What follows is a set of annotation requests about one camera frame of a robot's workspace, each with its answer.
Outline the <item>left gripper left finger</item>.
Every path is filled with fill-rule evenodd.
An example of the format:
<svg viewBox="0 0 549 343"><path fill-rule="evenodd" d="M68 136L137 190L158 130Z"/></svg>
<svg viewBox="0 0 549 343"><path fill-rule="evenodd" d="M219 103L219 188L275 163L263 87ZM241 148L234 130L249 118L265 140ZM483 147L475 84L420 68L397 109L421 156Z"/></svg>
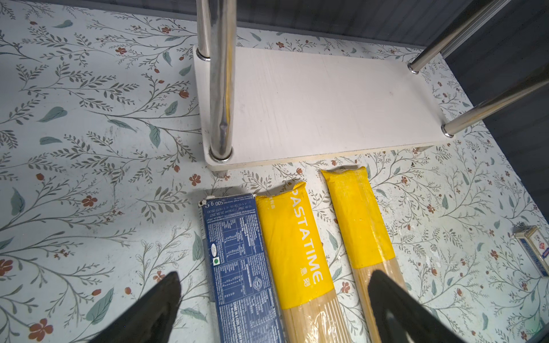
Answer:
<svg viewBox="0 0 549 343"><path fill-rule="evenodd" d="M180 308L181 284L170 272L133 304L93 342L168 342Z"/></svg>

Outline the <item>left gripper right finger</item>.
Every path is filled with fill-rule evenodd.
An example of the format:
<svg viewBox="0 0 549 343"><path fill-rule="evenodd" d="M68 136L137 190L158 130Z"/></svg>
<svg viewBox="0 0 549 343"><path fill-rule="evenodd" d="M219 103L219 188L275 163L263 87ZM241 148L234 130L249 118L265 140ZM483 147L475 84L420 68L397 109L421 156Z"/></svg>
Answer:
<svg viewBox="0 0 549 343"><path fill-rule="evenodd" d="M462 342L381 270L367 287L382 342Z"/></svg>

